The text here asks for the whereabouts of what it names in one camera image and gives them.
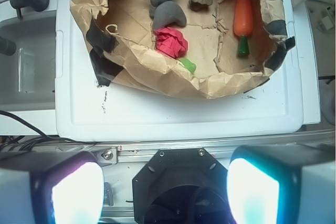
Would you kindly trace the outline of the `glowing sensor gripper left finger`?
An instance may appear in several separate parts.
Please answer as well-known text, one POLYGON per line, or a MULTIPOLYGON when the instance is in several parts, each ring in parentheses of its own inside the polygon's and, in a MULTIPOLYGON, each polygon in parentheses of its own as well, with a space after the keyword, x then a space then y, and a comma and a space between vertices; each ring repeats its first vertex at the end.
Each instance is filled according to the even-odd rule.
POLYGON ((1 223, 98 223, 103 200, 91 152, 1 153, 1 223))

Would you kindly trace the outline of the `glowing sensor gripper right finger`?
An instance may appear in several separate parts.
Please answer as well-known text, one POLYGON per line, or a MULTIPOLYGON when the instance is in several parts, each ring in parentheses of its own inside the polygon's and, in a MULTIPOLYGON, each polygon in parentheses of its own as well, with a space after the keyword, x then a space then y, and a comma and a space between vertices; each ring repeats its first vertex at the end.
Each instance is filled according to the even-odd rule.
POLYGON ((335 146, 239 146, 226 188, 237 223, 335 223, 335 146))

